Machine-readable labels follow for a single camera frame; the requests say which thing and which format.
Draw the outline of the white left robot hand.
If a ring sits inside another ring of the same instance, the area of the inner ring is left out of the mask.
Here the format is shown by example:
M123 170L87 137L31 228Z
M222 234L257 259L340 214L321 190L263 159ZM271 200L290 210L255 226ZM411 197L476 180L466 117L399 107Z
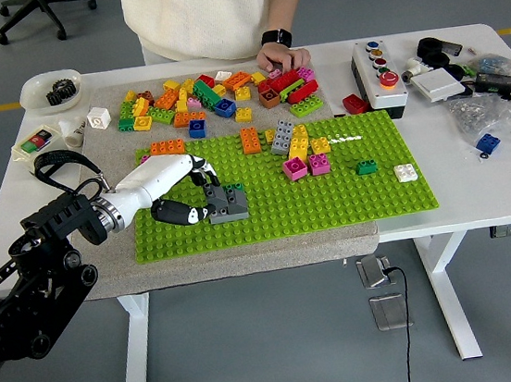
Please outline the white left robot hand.
M163 199L171 188L186 176L202 186L206 182L218 186L218 174L204 158L190 154L153 156L127 175L111 193L102 197L114 212L115 230L121 231L133 220L136 212L149 209L155 221L190 226L204 220L216 210L212 203L203 207Z

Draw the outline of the person's left hand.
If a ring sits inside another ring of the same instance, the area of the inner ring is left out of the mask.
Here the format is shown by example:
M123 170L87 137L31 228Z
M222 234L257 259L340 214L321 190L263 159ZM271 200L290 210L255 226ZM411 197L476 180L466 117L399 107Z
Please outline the person's left hand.
M284 73L307 67L310 60L311 55L305 48L291 49L280 43L265 43L256 55L257 65L268 73L276 66L281 66Z

